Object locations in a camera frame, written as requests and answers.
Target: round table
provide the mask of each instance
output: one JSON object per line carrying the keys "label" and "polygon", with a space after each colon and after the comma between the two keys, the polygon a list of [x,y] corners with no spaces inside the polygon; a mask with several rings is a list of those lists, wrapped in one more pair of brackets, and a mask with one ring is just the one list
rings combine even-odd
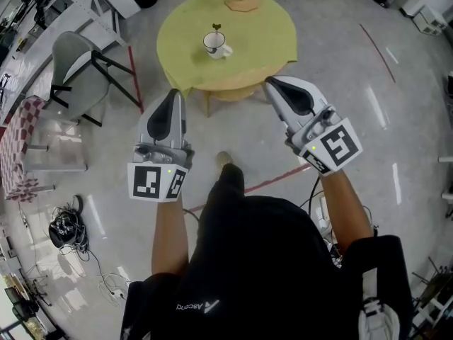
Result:
{"label": "round table", "polygon": [[[297,60],[297,36],[288,13],[273,0],[247,13],[232,11],[225,0],[187,0],[175,8],[159,30],[157,54],[173,88],[185,97],[203,91],[206,114],[210,96],[238,101],[250,96],[268,76]],[[220,31],[233,55],[212,59],[203,38]]]}

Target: concrete floor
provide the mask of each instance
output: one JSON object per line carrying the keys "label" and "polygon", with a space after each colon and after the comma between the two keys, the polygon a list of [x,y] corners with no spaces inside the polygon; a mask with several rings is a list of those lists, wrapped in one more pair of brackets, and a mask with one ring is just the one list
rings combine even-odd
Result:
{"label": "concrete floor", "polygon": [[[170,88],[157,60],[156,36],[165,17],[183,1],[159,0],[125,22],[145,106]],[[453,229],[444,219],[447,206],[440,199],[448,167],[437,163],[439,155],[453,152],[442,88],[442,78],[453,67],[453,49],[445,37],[419,33],[396,9],[383,9],[372,0],[276,1],[287,9],[298,33],[299,61],[282,73],[314,83],[351,119],[364,153],[346,171],[380,233],[400,236],[409,273],[426,273],[428,255],[436,255],[439,248],[451,258],[453,248],[442,234]],[[381,50],[396,83],[360,24]],[[108,56],[128,63],[121,47]],[[119,73],[118,79],[132,91],[127,75]],[[214,156],[220,150],[231,152],[249,188],[299,166],[284,145],[280,121],[262,99],[259,91],[239,103],[214,101],[210,118],[203,115],[197,94],[188,99],[187,139],[196,155],[183,188],[185,208],[204,203],[216,179]],[[155,205],[127,195],[126,163],[132,159],[138,119],[137,108],[112,88],[101,129],[88,123],[75,128],[41,124],[33,139],[49,143],[51,150],[36,159],[84,158],[89,169],[41,178],[57,190],[22,205],[33,240],[21,224],[18,204],[6,203],[21,263],[28,269],[36,259],[40,272],[50,277],[50,312],[74,339],[117,339],[124,303],[115,306],[103,298],[94,259],[84,263],[74,254],[59,255],[46,237],[48,222],[56,205],[81,194],[91,249],[102,270],[131,281],[150,275]],[[315,178],[316,172],[308,169],[253,194],[302,203]],[[193,250],[197,225],[190,216],[186,222]],[[410,281],[417,285],[411,276]]]}

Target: red and white checkered fabric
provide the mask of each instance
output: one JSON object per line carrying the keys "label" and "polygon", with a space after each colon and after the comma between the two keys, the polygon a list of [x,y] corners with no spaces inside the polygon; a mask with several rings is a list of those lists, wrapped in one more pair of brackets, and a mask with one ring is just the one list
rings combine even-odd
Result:
{"label": "red and white checkered fabric", "polygon": [[46,101],[37,96],[24,99],[0,141],[0,171],[5,199],[31,202],[36,197],[30,189],[38,186],[38,180],[27,177],[23,163],[31,135],[45,104]]}

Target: foot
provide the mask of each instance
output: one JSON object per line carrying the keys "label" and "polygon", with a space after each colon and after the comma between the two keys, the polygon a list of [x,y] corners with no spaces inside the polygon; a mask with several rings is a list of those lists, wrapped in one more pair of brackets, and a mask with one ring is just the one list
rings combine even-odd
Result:
{"label": "foot", "polygon": [[233,159],[231,155],[226,151],[221,151],[215,157],[215,162],[219,169],[223,169],[223,167],[227,164],[233,164]]}

